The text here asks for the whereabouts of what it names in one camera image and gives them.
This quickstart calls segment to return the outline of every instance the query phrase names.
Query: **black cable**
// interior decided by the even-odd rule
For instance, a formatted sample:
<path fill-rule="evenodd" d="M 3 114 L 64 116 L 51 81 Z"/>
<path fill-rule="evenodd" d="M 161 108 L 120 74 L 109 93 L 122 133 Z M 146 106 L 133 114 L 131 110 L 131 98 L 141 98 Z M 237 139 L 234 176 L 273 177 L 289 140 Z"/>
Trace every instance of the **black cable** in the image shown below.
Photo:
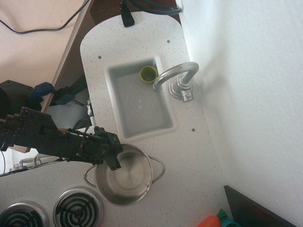
<path fill-rule="evenodd" d="M 0 151 L 1 151 L 1 153 L 2 153 L 3 161 L 4 161 L 4 170 L 3 170 L 3 173 L 5 173 L 5 157 L 4 157 L 3 151 L 2 151 L 2 150 L 0 150 Z"/>
<path fill-rule="evenodd" d="M 148 13 L 152 13 L 152 14 L 158 14 L 158 15 L 176 15 L 179 14 L 182 10 L 179 7 L 174 7 L 174 6 L 166 6 L 166 5 L 162 5 L 156 2 L 152 2 L 150 0 L 127 0 L 129 3 L 131 3 L 133 6 L 135 6 L 136 8 L 148 12 Z M 146 8 L 144 6 L 141 6 L 140 4 L 138 4 L 136 1 L 142 1 L 145 2 L 149 5 L 158 7 L 158 8 L 162 8 L 165 10 L 157 10 L 157 9 L 149 9 Z"/>
<path fill-rule="evenodd" d="M 59 28 L 40 28 L 40 29 L 33 29 L 33 30 L 29 30 L 29 31 L 24 31 L 24 32 L 18 32 L 18 31 L 15 31 L 14 29 L 12 29 L 7 24 L 5 24 L 2 20 L 0 20 L 0 22 L 2 24 L 4 24 L 4 26 L 6 26 L 9 30 L 11 30 L 12 32 L 19 34 L 19 35 L 24 35 L 24 34 L 28 34 L 28 33 L 32 33 L 32 32 L 56 32 L 56 31 L 60 31 L 60 30 L 64 29 L 68 25 L 68 23 L 70 23 L 70 21 L 73 20 L 73 18 L 86 6 L 86 4 L 88 2 L 89 2 L 89 0 L 86 0 L 86 2 L 83 3 L 83 5 L 65 22 L 65 24 Z"/>

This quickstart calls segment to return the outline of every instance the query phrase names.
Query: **stainless steel pot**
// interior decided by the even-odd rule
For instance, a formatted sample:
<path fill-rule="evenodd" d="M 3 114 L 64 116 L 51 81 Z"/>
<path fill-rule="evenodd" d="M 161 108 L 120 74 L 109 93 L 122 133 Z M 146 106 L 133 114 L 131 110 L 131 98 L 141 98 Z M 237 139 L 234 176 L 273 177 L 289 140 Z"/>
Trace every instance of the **stainless steel pot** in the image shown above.
<path fill-rule="evenodd" d="M 90 167 L 84 174 L 85 182 L 97 188 L 101 196 L 109 203 L 117 206 L 130 206 L 140 201 L 149 191 L 152 183 L 159 180 L 164 172 L 164 163 L 154 157 L 146 155 L 139 148 L 123 144 L 123 152 L 118 155 L 121 168 L 110 170 L 108 165 L 98 165 L 95 171 L 95 184 L 87 180 L 87 173 L 95 166 Z M 161 163 L 163 170 L 153 180 L 152 164 L 150 159 Z"/>

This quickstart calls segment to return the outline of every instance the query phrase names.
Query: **yellow cup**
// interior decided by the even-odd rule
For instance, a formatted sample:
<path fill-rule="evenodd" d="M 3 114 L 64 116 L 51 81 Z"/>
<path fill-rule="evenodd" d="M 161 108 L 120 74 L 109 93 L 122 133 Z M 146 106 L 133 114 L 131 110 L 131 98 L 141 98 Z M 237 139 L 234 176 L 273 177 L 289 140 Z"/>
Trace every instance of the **yellow cup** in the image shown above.
<path fill-rule="evenodd" d="M 140 71 L 141 80 L 145 83 L 151 84 L 158 76 L 158 72 L 155 67 L 148 65 L 144 66 Z"/>

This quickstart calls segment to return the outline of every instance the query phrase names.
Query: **silver faucet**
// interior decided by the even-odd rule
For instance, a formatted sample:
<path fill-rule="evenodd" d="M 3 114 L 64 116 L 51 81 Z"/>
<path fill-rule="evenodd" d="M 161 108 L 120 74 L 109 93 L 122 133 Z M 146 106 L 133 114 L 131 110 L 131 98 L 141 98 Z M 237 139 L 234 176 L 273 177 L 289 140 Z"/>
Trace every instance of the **silver faucet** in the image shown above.
<path fill-rule="evenodd" d="M 194 100 L 192 78 L 198 70 L 199 65 L 192 61 L 172 67 L 157 77 L 153 83 L 153 89 L 160 91 L 164 82 L 175 77 L 169 83 L 170 94 L 177 99 L 183 99 L 183 102 L 190 102 Z"/>

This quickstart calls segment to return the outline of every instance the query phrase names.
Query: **pot handle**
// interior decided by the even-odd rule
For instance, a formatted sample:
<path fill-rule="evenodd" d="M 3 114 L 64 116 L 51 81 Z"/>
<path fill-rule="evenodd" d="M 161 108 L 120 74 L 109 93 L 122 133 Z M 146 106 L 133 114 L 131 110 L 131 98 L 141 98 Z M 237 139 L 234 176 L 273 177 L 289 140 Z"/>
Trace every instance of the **pot handle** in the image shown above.
<path fill-rule="evenodd" d="M 94 184 L 92 184 L 91 182 L 89 182 L 88 181 L 88 179 L 87 179 L 87 173 L 92 169 L 92 168 L 94 168 L 94 167 L 96 167 L 97 165 L 93 165 L 93 166 L 91 166 L 90 168 L 88 168 L 86 171 L 85 171 L 85 173 L 84 173 L 84 175 L 83 175 L 83 178 L 84 178 L 84 181 L 89 185 L 89 186 L 92 186 L 93 188 L 97 188 Z"/>
<path fill-rule="evenodd" d="M 149 157 L 150 159 L 153 159 L 153 160 L 159 162 L 159 163 L 162 165 L 162 167 L 163 167 L 162 172 L 160 173 L 160 175 L 157 176 L 157 177 L 152 181 L 152 183 L 155 183 L 157 180 L 159 180 L 159 179 L 164 175 L 165 170 L 166 170 L 166 167 L 165 167 L 164 163 L 163 163 L 160 159 L 157 159 L 157 158 L 152 157 L 152 156 L 148 156 L 148 157 Z"/>

